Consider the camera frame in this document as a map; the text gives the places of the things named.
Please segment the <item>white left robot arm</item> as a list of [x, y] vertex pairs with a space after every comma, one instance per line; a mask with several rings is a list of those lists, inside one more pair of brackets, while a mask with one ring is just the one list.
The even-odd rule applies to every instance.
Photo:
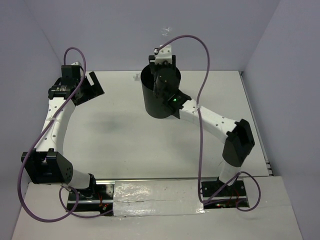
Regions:
[[105, 92], [96, 74], [81, 80], [83, 68], [79, 62], [62, 65], [61, 77], [48, 90], [48, 112], [43, 125], [45, 134], [30, 154], [23, 152], [25, 170], [34, 184], [64, 185], [75, 188], [86, 199], [98, 194], [96, 179], [91, 173], [76, 170], [64, 157], [63, 146], [69, 120], [75, 108]]

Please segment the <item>clear bottle blue cap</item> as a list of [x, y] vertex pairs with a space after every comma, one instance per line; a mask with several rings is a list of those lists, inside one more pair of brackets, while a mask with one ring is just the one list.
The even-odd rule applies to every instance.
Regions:
[[173, 28], [170, 27], [170, 26], [164, 26], [162, 29], [161, 29], [161, 35], [163, 37], [169, 37], [171, 35], [171, 32], [173, 31]]

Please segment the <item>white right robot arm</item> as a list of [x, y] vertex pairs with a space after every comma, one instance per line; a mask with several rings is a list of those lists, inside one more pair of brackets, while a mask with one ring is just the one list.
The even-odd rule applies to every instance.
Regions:
[[218, 177], [217, 190], [228, 196], [235, 189], [236, 175], [255, 146], [249, 122], [226, 118], [197, 104], [180, 87], [181, 73], [176, 67], [176, 57], [160, 62], [156, 56], [148, 57], [148, 66], [141, 74], [141, 83], [148, 94], [144, 94], [147, 113], [156, 119], [173, 116], [200, 127], [215, 136], [223, 144], [222, 170]]

